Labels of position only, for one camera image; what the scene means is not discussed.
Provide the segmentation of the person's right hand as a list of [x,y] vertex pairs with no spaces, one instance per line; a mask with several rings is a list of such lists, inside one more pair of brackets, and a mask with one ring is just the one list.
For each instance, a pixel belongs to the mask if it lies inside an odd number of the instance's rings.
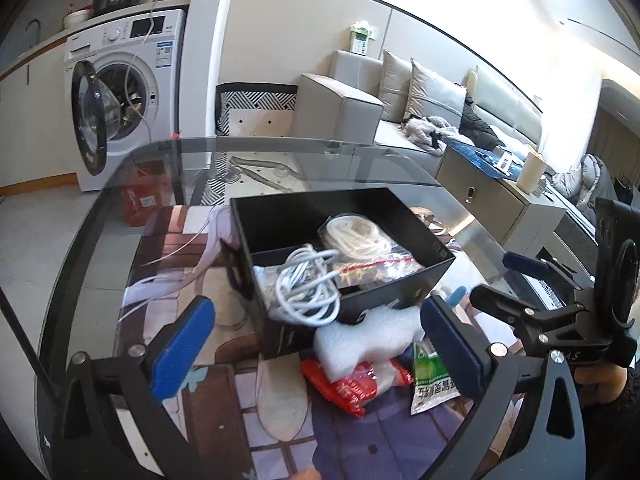
[[628,370],[608,362],[578,367],[574,381],[582,387],[580,396],[585,403],[610,403],[615,401],[626,387]]

